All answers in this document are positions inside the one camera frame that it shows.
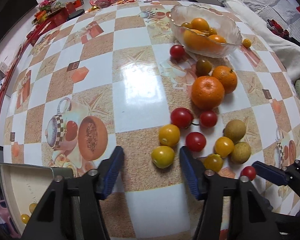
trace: glass bowl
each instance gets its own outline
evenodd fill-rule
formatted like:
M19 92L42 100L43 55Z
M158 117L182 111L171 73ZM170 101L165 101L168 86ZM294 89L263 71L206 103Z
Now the glass bowl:
M203 34L197 34L186 27L184 22L194 18L205 19L210 28L215 28L218 35L224 37L227 43L217 43ZM172 33L177 40L190 52L207 57L225 57L242 44L242 36L234 20L227 16L217 15L205 8L195 5L176 5L169 15Z

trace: screw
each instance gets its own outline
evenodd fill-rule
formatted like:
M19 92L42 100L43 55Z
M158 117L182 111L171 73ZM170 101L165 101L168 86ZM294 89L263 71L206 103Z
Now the screw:
M92 169L92 170L88 171L88 174L89 174L90 176L97 175L97 174L98 174L98 170Z
M241 180L242 182L248 182L248 181L249 181L249 178L248 178L247 176L241 176L241 177L240 177L240 180Z
M208 175L208 176L213 176L214 175L214 171L213 170L206 170L204 172L204 174Z
M56 182L60 182L60 181L62 181L62 179L63 179L63 177L62 177L62 176L60 176L60 175L57 175L57 176L54 178L54 181L56 181Z

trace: checkered tablecloth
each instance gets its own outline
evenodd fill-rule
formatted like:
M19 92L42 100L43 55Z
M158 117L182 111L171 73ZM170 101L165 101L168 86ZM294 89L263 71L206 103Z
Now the checkered tablecloth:
M176 41L165 14L179 3L191 4L122 4L64 23L37 41L14 86L4 129L5 162L70 167L81 176L108 158L116 145L123 147L124 168L113 194L101 203L112 239L190 239L201 213L203 203L183 183L178 154L167 170L155 168L150 157L159 146L158 129L170 123L173 109L191 109L196 121L200 114L189 97L195 60L190 56L182 63L169 60ZM225 159L221 175L238 178L242 168L256 160L276 167L300 160L300 101L285 68L240 16L226 8L197 5L232 18L252 47L209 59L214 66L235 70L237 88L216 109L216 126L181 131L176 152L189 132L200 131L207 145L196 157L207 156L227 122L241 119L247 126L243 140L253 154L243 165ZM84 160L75 145L52 161L55 151L45 133L50 119L63 112L78 126L87 115L104 123L108 144L100 158ZM299 210L300 199L289 187L260 177L253 183L275 212L294 215ZM228 204L225 198L222 229L228 226Z

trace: red table edge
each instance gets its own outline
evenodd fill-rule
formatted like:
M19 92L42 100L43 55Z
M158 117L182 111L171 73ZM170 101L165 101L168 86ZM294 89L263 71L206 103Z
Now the red table edge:
M3 103L3 99L4 99L4 96L7 92L7 89L8 89L8 85L11 81L11 78L12 78L12 75L15 71L15 68L16 66L18 65L23 53L25 52L26 48L29 46L30 44L30 41L35 37L35 36L38 36L38 38L44 34L44 32L40 33L45 26L47 26L48 23L50 23L52 21L52 19L46 19L42 24L39 25L39 27L34 31L34 33L32 33L32 35L27 39L27 41L25 42L25 44L23 45L22 49L21 49L21 52L19 54L19 57L17 58L17 60L15 61L15 63L11 66L7 76L6 76L6 79L4 80L3 84L2 84L2 87L0 89L0 113L1 113L1 108L2 108L2 103Z

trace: open cardboard box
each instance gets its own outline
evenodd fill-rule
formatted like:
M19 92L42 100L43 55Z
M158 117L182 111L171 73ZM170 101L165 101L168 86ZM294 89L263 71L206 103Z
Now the open cardboard box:
M13 223L20 234L26 227L21 221L21 214L31 216L29 205L40 201L57 175L66 179L73 178L71 168L0 163L0 183L3 196Z

